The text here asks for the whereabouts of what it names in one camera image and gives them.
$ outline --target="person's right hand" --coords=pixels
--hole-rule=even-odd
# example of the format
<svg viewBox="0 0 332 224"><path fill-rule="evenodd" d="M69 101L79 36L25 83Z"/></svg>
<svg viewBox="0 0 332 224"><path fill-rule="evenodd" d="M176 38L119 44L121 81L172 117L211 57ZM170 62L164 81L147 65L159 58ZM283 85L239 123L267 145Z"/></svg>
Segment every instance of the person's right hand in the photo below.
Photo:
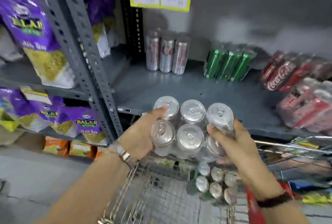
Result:
<svg viewBox="0 0 332 224"><path fill-rule="evenodd" d="M257 200L283 194L280 184L262 161L254 140L236 119L234 119L234 130L235 140L214 126L207 126L208 133L224 148L227 154L226 159L236 165L244 184L251 189Z"/></svg>

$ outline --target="person's left hand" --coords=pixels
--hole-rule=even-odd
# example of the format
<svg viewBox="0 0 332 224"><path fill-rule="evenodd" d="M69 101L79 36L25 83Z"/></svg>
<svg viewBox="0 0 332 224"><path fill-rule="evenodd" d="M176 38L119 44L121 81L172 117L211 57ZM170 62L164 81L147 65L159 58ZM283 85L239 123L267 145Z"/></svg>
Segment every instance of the person's left hand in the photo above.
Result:
<svg viewBox="0 0 332 224"><path fill-rule="evenodd" d="M153 144L150 139L152 124L158 119L163 118L167 112L167 106L154 109L138 119L130 126L118 139L122 148L133 158L140 160L152 150Z"/></svg>

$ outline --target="hand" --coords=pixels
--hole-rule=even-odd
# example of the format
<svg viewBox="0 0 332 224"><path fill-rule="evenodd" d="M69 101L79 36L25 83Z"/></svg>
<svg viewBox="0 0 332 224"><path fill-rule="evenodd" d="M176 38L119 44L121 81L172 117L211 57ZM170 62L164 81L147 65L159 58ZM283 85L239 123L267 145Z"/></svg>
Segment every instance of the hand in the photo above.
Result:
<svg viewBox="0 0 332 224"><path fill-rule="evenodd" d="M257 200L283 194L280 184L262 161L254 140L236 119L234 119L234 130L235 140L212 125L207 126L208 133L224 148L226 159L236 165L244 184L251 189Z"/></svg>
<svg viewBox="0 0 332 224"><path fill-rule="evenodd" d="M130 126L118 139L122 148L133 158L140 160L152 150L153 144L150 139L152 124L158 119L163 118L167 112L167 106L154 109L138 119Z"/></svg>

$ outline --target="coca-cola logo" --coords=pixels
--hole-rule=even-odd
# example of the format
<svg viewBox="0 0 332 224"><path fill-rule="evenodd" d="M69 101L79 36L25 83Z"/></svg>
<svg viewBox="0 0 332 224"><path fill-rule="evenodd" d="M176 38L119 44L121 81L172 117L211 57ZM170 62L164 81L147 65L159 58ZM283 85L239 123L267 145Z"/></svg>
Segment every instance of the coca-cola logo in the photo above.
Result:
<svg viewBox="0 0 332 224"><path fill-rule="evenodd" d="M276 76L268 82L268 84L267 84L268 90L271 90L271 91L276 90L278 85L284 79L286 79L286 77L295 69L295 67L296 67L296 65L292 62L280 66L277 71Z"/></svg>

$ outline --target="bracelet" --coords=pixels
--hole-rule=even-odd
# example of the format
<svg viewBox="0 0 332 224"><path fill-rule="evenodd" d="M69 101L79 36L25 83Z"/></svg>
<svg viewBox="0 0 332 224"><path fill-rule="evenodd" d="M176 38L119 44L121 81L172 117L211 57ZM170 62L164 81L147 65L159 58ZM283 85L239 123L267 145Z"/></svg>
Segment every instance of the bracelet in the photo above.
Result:
<svg viewBox="0 0 332 224"><path fill-rule="evenodd" d="M275 206L281 205L290 200L292 200L292 197L289 195L288 192L284 192L283 194L281 194L277 197L266 199L264 201L257 201L257 205L260 208L270 208L270 207L275 207Z"/></svg>

